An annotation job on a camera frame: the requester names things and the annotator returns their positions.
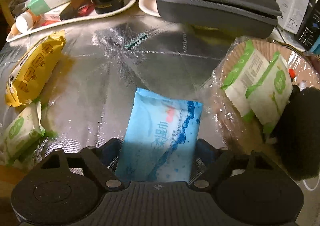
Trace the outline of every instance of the green packaging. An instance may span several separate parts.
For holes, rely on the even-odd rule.
[[[245,94],[250,108],[270,134],[278,123],[292,92],[292,82],[280,52],[275,52],[268,68],[257,84]]]
[[[31,103],[7,127],[3,135],[3,154],[7,165],[13,162],[35,141],[44,136],[40,124],[41,103]]]
[[[246,121],[250,121],[254,114],[245,97],[245,93],[250,86],[258,82],[267,69],[269,62],[253,46],[252,40],[247,40],[245,44],[243,55],[224,80],[221,89],[239,111],[241,117]]]

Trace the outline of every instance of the white tray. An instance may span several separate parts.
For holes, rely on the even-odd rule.
[[[38,31],[41,31],[41,30],[44,30],[44,29],[49,29],[49,28],[56,27],[56,26],[63,25],[63,24],[67,24],[67,23],[110,17],[110,16],[116,15],[116,14],[118,14],[118,13],[121,13],[121,12],[129,9],[132,5],[134,5],[134,3],[135,3],[136,1],[137,1],[137,0],[124,0],[124,7],[122,7],[122,8],[119,9],[119,10],[110,12],[110,13],[97,14],[97,13],[95,12],[95,10],[93,10],[93,12],[90,13],[90,15],[88,15],[88,16],[77,17],[77,18],[73,18],[73,19],[69,19],[69,20],[65,20],[65,21],[59,21],[59,22],[52,23],[52,24],[49,24],[49,25],[46,25],[46,26],[41,26],[41,27],[38,27],[38,28],[35,28],[35,29],[31,28],[31,29],[29,29],[27,32],[22,33],[22,34],[20,34],[20,35],[14,36],[14,35],[12,35],[11,33],[9,33],[9,35],[7,36],[7,42],[14,41],[14,40],[16,40],[16,39],[22,38],[22,37],[24,37],[24,36],[27,36],[27,35],[29,35],[29,34],[32,34],[32,33],[35,33],[35,32],[38,32]]]

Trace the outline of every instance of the white tube cap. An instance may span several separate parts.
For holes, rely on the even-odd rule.
[[[16,26],[21,33],[27,32],[33,26],[34,22],[32,16],[28,12],[24,12],[16,19]]]

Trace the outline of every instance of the gray zippered case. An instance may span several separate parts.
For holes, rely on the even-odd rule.
[[[233,36],[268,37],[281,15],[274,0],[156,0],[160,16],[218,28]]]

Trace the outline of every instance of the metal screw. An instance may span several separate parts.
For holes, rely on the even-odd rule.
[[[121,182],[119,180],[109,180],[106,182],[106,186],[110,187],[110,188],[116,188],[121,186]]]
[[[193,184],[197,188],[206,188],[210,185],[209,182],[205,180],[198,180],[198,181],[195,181]]]

